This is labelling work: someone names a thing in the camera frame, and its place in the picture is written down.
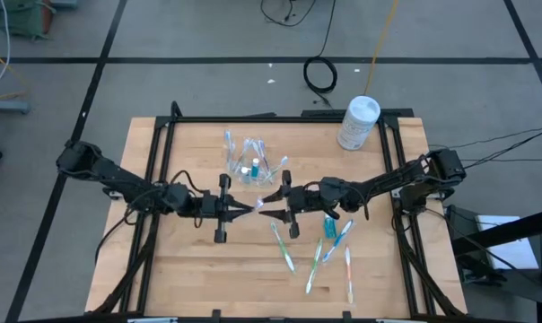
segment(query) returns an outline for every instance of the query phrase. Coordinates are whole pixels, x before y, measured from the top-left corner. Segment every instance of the wooden tabletop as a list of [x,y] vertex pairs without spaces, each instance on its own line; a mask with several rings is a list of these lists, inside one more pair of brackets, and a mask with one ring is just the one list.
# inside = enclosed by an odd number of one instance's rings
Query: wooden tabletop
[[[426,153],[428,146],[421,119],[399,121],[406,159]],[[123,168],[142,177],[153,122],[153,118],[132,119],[121,161]],[[272,164],[287,155],[286,169],[292,173],[294,186],[324,176],[364,181],[383,173],[379,132],[373,129],[361,150],[349,152],[337,143],[338,127],[338,124],[287,123],[177,124],[168,178],[178,170],[188,170],[197,187],[218,192],[218,175],[224,172],[225,164],[225,129],[232,131],[239,147],[244,137],[263,138]],[[155,174],[159,173],[165,132],[162,132]],[[394,158],[390,131],[389,140]],[[254,205],[257,196],[277,189],[278,184],[271,188],[250,188],[235,180],[230,193],[237,200]],[[121,218],[125,207],[123,201],[111,202],[106,231]],[[301,236],[296,240],[289,239],[287,225],[278,224],[296,266],[295,274],[285,264],[268,217],[249,214],[233,221],[227,225],[227,243],[215,244],[216,221],[204,221],[201,228],[195,229],[192,219],[169,214],[160,220],[145,314],[208,317],[212,310],[219,309],[225,317],[340,318],[343,310],[350,310],[354,318],[408,318],[397,238],[390,227],[389,195],[373,198],[368,207],[370,220],[364,219],[363,211],[355,213],[356,225],[346,241],[352,253],[353,305],[346,300],[342,249],[326,265],[319,266],[313,289],[309,295],[305,294],[317,241],[324,235],[322,213],[298,216]],[[441,212],[438,202],[429,201],[428,207]],[[284,202],[268,208],[284,208]],[[340,231],[351,215],[338,211],[341,220],[337,222],[337,231]],[[466,311],[446,223],[426,213],[419,215],[419,224],[429,273],[455,306]],[[133,227],[124,225],[104,244],[93,275],[87,310],[100,305],[125,273],[132,237]],[[326,241],[324,249],[330,248],[331,243]],[[413,273],[418,308],[424,312],[420,281]],[[139,284],[138,276],[130,309],[135,308]]]

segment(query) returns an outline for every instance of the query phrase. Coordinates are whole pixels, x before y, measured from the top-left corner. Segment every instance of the concrete floor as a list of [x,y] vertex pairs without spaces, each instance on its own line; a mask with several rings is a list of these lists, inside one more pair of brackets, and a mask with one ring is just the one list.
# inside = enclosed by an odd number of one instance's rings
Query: concrete floor
[[[50,40],[13,39],[14,57],[98,57],[118,0],[82,0],[61,11]],[[268,11],[282,10],[267,0]],[[298,16],[310,0],[295,2]],[[391,1],[340,0],[325,49],[328,57],[369,57]],[[542,57],[542,0],[515,1]],[[266,23],[252,0],[128,0],[110,57],[307,57],[324,38],[329,1],[318,1],[296,28]],[[0,54],[5,54],[0,31]],[[528,57],[503,0],[401,1],[382,57]],[[31,83],[33,111],[0,115],[0,321],[22,274],[56,174],[55,159],[72,134],[95,64],[14,64]],[[369,66],[337,64],[336,109],[363,92]],[[330,75],[320,65],[313,80]],[[17,83],[7,76],[0,93]],[[542,127],[542,86],[532,64],[377,65],[372,96],[383,108],[412,108],[433,144],[459,144]],[[261,112],[295,116],[319,109],[302,80],[302,64],[106,65],[82,139],[119,162],[132,117],[165,115],[176,100],[184,115]],[[517,138],[459,151],[479,158]],[[542,137],[508,158],[542,158]],[[485,214],[542,211],[542,162],[473,168],[449,201]],[[109,200],[97,184],[68,181],[21,319],[83,312]],[[531,301],[465,286],[468,309],[481,318],[535,321]]]

